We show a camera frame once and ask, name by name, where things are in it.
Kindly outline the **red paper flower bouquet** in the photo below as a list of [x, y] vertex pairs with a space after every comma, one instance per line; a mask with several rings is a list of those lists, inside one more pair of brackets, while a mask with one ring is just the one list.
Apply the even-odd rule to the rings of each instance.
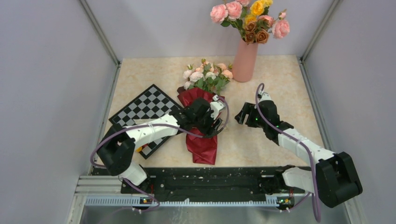
[[201, 60], [199, 66], [190, 64], [183, 72], [184, 86], [178, 90], [178, 99], [192, 119], [192, 129], [186, 135], [187, 150], [198, 164], [215, 164], [221, 120], [219, 115], [226, 108], [225, 97], [220, 93], [233, 79], [230, 66]]

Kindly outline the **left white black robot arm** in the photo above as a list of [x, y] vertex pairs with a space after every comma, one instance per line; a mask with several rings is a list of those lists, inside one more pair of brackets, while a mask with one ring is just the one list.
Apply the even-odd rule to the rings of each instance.
[[[139, 147], [164, 137], [180, 133], [193, 135], [190, 132], [193, 128], [200, 131], [195, 137], [214, 137], [224, 129], [220, 126], [220, 114], [223, 111], [229, 112], [229, 106], [224, 98], [216, 95], [212, 102], [197, 98], [185, 108], [172, 110], [158, 119], [140, 125], [122, 127], [115, 124], [92, 152], [90, 162], [96, 167], [106, 169], [110, 175], [119, 176], [132, 183], [137, 192], [144, 193], [149, 189], [150, 181], [146, 171], [132, 161], [134, 152]], [[103, 165], [94, 162], [94, 155], [98, 155]]]

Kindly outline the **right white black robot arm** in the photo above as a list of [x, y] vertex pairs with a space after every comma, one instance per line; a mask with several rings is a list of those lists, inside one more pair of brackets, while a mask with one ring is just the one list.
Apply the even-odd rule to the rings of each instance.
[[248, 127], [261, 128], [269, 140], [310, 165], [310, 170], [284, 167], [281, 175], [274, 179], [277, 191], [287, 192], [291, 187], [303, 189], [314, 194], [315, 202], [321, 201], [329, 208], [363, 192], [352, 157], [346, 152], [332, 152], [304, 137], [294, 126], [280, 119], [272, 100], [256, 105], [246, 102], [235, 120]]

